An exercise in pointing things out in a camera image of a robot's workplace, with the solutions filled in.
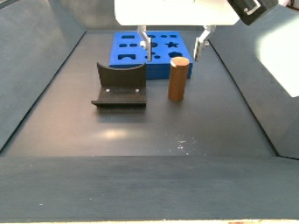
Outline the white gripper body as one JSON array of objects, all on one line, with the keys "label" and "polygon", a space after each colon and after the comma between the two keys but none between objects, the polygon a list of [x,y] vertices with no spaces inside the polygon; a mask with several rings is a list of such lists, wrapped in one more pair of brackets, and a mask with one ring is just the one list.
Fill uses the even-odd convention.
[{"label": "white gripper body", "polygon": [[240,16],[228,0],[115,0],[122,25],[234,25]]}]

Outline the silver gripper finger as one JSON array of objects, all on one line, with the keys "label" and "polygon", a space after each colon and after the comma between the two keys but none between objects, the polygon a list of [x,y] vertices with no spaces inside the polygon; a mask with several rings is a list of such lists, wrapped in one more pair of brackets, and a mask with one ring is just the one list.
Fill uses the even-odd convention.
[{"label": "silver gripper finger", "polygon": [[202,51],[206,47],[206,43],[210,41],[211,35],[214,34],[217,30],[216,25],[205,25],[203,26],[203,32],[201,36],[195,39],[195,46],[194,46],[194,60],[198,61],[202,57]]},{"label": "silver gripper finger", "polygon": [[147,60],[151,61],[153,60],[153,39],[147,35],[147,29],[145,25],[138,26],[138,33],[139,33],[139,36],[142,37],[141,46],[147,51]]}]

